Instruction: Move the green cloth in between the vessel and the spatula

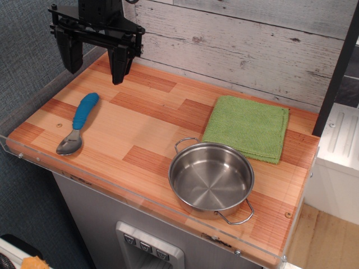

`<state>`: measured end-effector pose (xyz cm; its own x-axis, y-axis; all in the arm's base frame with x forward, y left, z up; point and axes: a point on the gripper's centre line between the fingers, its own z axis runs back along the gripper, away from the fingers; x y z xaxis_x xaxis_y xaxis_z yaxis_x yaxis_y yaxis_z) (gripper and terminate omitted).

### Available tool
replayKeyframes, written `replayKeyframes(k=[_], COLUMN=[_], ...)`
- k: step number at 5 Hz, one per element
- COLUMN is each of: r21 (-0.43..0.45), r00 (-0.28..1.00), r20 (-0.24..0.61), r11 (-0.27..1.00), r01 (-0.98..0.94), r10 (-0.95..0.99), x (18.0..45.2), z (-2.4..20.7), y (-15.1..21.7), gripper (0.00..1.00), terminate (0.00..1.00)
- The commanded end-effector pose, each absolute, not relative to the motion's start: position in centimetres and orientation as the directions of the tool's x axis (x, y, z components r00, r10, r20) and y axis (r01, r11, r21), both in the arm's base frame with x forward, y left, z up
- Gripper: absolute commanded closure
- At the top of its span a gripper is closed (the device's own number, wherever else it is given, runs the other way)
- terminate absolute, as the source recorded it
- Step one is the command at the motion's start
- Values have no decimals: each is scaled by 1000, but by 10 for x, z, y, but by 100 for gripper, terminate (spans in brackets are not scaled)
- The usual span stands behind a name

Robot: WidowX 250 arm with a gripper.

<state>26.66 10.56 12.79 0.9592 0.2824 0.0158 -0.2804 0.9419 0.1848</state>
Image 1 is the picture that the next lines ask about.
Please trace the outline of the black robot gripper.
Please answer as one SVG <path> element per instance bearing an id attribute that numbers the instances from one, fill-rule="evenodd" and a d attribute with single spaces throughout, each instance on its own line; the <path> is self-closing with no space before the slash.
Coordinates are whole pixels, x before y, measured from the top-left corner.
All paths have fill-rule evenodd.
<path id="1" fill-rule="evenodd" d="M 122 1 L 78 1 L 77 6 L 52 4 L 51 33 L 63 64 L 75 74 L 83 64 L 83 43 L 108 49 L 112 83 L 121 84 L 134 56 L 141 56 L 145 29 L 124 16 Z"/>

